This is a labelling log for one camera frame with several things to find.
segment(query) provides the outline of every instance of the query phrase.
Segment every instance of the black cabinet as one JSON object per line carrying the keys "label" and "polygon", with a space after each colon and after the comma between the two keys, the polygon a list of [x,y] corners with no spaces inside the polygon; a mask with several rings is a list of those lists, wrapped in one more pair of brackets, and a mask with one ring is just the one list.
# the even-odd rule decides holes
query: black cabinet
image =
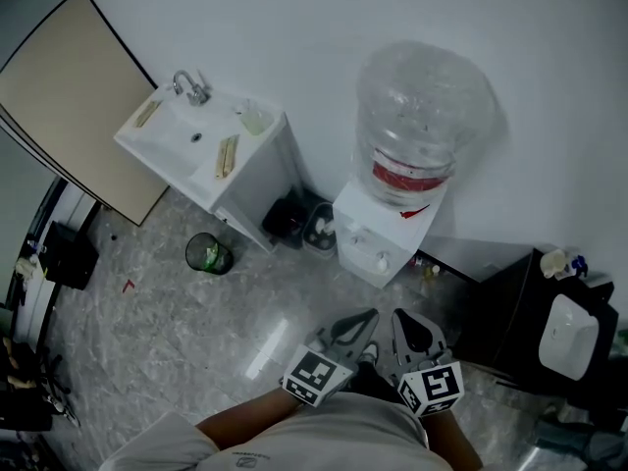
{"label": "black cabinet", "polygon": [[[608,294],[587,287],[579,279],[546,279],[539,268],[542,256],[535,249],[475,288],[471,317],[453,352],[457,359],[484,367],[526,391],[576,395],[594,383],[605,368],[617,312],[607,304]],[[546,368],[539,359],[539,344],[551,306],[561,293],[600,324],[589,368],[578,382]]]}
{"label": "black cabinet", "polygon": [[38,389],[0,390],[0,429],[10,431],[50,431],[52,405]]}

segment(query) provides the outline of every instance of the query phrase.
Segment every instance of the door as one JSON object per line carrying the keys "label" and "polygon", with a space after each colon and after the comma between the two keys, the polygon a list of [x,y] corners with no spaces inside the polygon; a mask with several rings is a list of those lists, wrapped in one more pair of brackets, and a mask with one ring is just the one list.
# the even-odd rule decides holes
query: door
{"label": "door", "polygon": [[0,73],[0,104],[25,140],[139,225],[166,189],[113,139],[153,85],[90,0],[66,0]]}

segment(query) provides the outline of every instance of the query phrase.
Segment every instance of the tiled floor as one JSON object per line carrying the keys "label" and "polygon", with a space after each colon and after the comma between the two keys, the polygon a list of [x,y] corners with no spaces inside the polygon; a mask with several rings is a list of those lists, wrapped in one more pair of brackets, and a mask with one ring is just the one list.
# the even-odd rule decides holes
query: tiled floor
{"label": "tiled floor", "polygon": [[[185,245],[203,231],[233,250],[236,264],[226,276],[187,268]],[[448,340],[463,316],[465,285],[451,275],[425,282],[407,271],[378,290],[337,259],[282,246],[267,255],[172,190],[141,229],[102,211],[90,238],[100,253],[94,274],[84,291],[62,289],[47,339],[64,356],[60,375],[82,424],[58,419],[46,435],[70,471],[96,469],[168,410],[197,422],[273,388],[295,345],[331,310],[380,310],[375,338],[384,372],[395,308],[422,312]],[[135,290],[123,293],[127,280]],[[279,326],[286,327],[280,345],[251,379],[251,362]],[[527,469],[582,467],[544,451],[531,457],[528,440],[546,400],[495,386],[468,367],[464,374],[467,395],[454,411],[485,462],[517,469],[528,458]]]}

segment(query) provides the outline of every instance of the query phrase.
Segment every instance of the black box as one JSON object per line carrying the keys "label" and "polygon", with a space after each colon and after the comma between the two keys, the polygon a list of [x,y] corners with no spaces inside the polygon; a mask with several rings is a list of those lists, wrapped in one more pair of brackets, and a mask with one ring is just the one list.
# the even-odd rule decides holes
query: black box
{"label": "black box", "polygon": [[84,234],[52,222],[39,253],[39,262],[48,281],[84,289],[94,270],[98,253]]}

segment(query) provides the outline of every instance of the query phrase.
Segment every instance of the white sink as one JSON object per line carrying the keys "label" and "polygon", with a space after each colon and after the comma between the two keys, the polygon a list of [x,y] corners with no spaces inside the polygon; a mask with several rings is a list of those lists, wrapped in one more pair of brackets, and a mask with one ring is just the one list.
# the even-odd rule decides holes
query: white sink
{"label": "white sink", "polygon": [[595,317],[564,294],[558,295],[539,344],[541,364],[579,381],[589,368],[599,332]]}
{"label": "white sink", "polygon": [[[137,117],[151,101],[161,105],[141,128]],[[261,134],[251,135],[238,112],[255,106],[272,117]],[[159,87],[115,135],[116,141],[163,180],[209,211],[237,178],[250,157],[286,123],[284,113],[267,103],[212,91],[209,101],[189,105],[169,84]],[[239,134],[235,166],[224,179],[215,178],[216,159],[222,139]]]}

